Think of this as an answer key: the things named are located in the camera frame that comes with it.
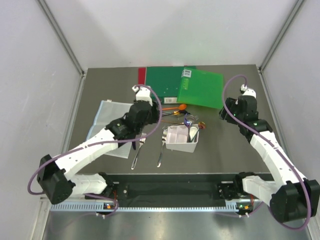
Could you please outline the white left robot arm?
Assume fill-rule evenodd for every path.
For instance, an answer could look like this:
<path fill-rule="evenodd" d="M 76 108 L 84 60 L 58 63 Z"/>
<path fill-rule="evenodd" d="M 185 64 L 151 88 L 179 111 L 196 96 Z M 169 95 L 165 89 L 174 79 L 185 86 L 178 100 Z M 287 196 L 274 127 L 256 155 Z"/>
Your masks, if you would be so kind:
<path fill-rule="evenodd" d="M 114 182 L 106 173 L 88 175 L 79 171 L 105 153 L 138 141 L 137 136 L 145 126 L 160 125 L 162 106 L 154 90 L 142 84 L 133 86 L 132 90 L 134 103 L 122 117 L 112 120 L 79 146 L 55 157 L 47 154 L 41 158 L 33 177 L 51 204 L 79 195 L 106 199 L 114 193 Z"/>

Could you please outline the iridescent purple ornate spoon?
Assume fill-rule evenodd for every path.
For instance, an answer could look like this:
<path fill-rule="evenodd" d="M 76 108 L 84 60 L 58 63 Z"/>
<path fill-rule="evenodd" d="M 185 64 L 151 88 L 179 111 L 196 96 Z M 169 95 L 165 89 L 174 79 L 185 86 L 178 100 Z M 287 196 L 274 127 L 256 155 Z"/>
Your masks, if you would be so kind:
<path fill-rule="evenodd" d="M 184 125 L 190 129 L 198 121 L 198 117 L 190 113 L 184 115 Z"/>

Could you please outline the silver spoon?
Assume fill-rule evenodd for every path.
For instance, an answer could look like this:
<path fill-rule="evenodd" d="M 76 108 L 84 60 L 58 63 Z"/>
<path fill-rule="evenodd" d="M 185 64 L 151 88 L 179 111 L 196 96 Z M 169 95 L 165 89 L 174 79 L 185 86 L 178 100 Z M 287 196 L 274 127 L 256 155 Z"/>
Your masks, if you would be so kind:
<path fill-rule="evenodd" d="M 197 124 L 197 132 L 196 132 L 196 136 L 197 136 L 197 134 L 199 133 L 199 131 L 200 130 L 204 130 L 206 128 L 206 124 L 203 122 L 203 121 L 201 121 L 201 122 L 199 122 L 198 124 Z"/>

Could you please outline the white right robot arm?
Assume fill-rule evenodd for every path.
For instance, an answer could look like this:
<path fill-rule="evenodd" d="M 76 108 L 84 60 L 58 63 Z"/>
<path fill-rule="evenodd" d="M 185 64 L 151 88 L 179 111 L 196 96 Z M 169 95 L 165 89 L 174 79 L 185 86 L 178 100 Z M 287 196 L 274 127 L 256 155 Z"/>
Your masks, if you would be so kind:
<path fill-rule="evenodd" d="M 240 133 L 269 169 L 273 182 L 253 172 L 242 172 L 236 176 L 234 194 L 239 198 L 249 194 L 257 197 L 279 223 L 314 217 L 320 198 L 319 183 L 309 180 L 293 165 L 269 123 L 259 118 L 256 92 L 243 84 L 240 93 L 237 99 L 228 97 L 225 100 L 219 117 L 238 125 Z"/>

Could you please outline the black iridescent spoon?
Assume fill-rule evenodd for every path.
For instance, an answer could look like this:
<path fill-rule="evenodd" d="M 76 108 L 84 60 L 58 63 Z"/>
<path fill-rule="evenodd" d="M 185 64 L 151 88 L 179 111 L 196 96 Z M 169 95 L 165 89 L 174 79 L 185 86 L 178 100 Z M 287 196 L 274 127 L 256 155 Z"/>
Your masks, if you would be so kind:
<path fill-rule="evenodd" d="M 176 117 L 179 117 L 181 116 L 182 113 L 179 112 L 179 111 L 174 111 L 174 112 L 163 112 L 162 113 L 162 117 L 167 117 L 167 116 L 176 116 Z"/>

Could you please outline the white divided plastic container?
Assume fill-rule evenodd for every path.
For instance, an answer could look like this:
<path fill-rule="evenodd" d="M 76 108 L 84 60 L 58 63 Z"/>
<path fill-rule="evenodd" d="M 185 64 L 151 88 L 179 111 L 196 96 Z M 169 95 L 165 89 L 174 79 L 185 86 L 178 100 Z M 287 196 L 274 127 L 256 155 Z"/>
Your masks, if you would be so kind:
<path fill-rule="evenodd" d="M 194 125 L 190 128 L 188 135 L 188 128 L 185 125 L 169 126 L 167 128 L 167 138 L 165 147 L 172 151 L 181 151 L 187 153 L 193 153 L 199 142 L 199 133 L 196 135 L 198 125 Z M 188 136 L 190 136 L 191 142 L 187 142 Z"/>

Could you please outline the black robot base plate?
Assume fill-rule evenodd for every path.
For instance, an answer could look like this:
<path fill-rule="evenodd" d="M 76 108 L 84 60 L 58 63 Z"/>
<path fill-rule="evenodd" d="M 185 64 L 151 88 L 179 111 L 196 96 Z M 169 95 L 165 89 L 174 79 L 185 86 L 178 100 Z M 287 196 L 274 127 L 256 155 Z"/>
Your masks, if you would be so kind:
<path fill-rule="evenodd" d="M 147 198 L 206 197 L 209 200 L 233 200 L 245 198 L 245 193 L 238 193 L 231 182 L 217 181 L 155 181 L 155 182 L 120 182 L 108 188 L 106 194 L 116 200 L 138 200 Z"/>

